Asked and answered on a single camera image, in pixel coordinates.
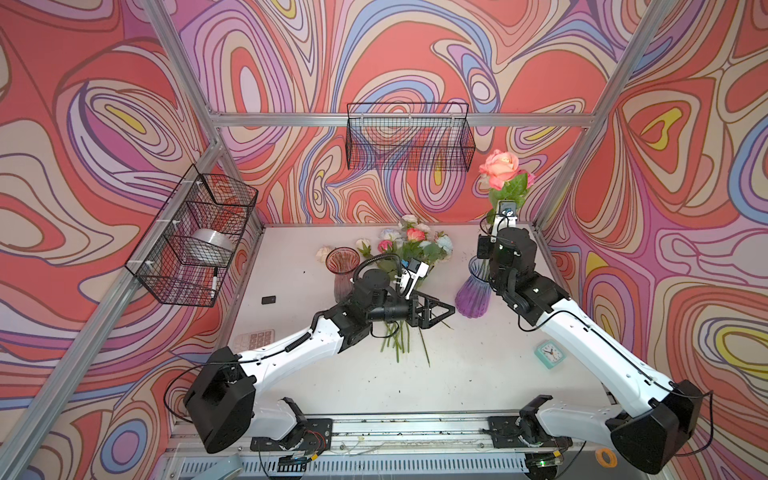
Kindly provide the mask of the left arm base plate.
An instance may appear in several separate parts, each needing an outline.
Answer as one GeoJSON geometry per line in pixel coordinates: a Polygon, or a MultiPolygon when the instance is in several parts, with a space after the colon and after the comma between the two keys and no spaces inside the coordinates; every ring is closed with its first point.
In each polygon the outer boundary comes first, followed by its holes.
{"type": "Polygon", "coordinates": [[[331,418],[310,418],[300,421],[283,439],[267,437],[251,439],[253,452],[305,452],[321,454],[332,445],[333,420],[331,418]]]}

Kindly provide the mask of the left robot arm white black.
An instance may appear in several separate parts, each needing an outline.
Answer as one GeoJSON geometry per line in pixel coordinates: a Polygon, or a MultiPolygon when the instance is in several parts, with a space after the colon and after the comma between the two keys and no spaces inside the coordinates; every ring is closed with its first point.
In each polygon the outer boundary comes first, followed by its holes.
{"type": "Polygon", "coordinates": [[[260,404],[259,397],[291,374],[357,345],[372,335],[377,322],[430,329],[456,312],[416,290],[413,279],[392,286],[380,269],[355,276],[349,284],[350,293],[317,312],[306,329],[259,349],[235,353],[223,347],[209,357],[183,400],[207,453],[219,453],[243,437],[283,450],[317,438],[293,399],[260,404]]]}

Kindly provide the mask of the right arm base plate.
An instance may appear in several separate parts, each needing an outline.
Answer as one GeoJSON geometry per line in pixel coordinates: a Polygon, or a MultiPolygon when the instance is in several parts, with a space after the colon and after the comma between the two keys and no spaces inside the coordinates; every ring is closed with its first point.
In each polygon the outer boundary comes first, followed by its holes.
{"type": "Polygon", "coordinates": [[[567,450],[573,445],[570,437],[555,437],[540,428],[524,426],[518,415],[489,416],[488,427],[483,432],[491,438],[496,449],[529,448],[567,450]]]}

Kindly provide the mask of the salmon pink rose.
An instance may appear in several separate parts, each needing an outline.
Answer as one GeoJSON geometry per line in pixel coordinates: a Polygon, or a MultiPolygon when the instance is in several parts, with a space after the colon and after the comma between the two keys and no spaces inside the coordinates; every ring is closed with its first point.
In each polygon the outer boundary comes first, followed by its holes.
{"type": "Polygon", "coordinates": [[[527,174],[530,172],[520,166],[520,160],[515,154],[495,150],[479,166],[479,172],[490,187],[488,198],[491,209],[485,217],[488,225],[499,200],[513,200],[518,210],[522,208],[532,187],[527,189],[527,174]]]}

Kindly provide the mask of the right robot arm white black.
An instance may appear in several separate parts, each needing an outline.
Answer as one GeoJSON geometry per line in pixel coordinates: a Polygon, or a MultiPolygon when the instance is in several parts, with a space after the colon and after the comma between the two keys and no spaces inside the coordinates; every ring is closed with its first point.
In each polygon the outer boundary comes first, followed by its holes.
{"type": "Polygon", "coordinates": [[[483,233],[477,242],[478,258],[489,263],[489,285],[518,316],[520,329],[554,339],[616,403],[587,407],[541,394],[520,409],[518,433],[532,444],[569,437],[603,445],[642,472],[660,473],[693,436],[706,393],[655,370],[599,327],[559,284],[536,271],[536,251],[529,232],[518,227],[483,233]]]}

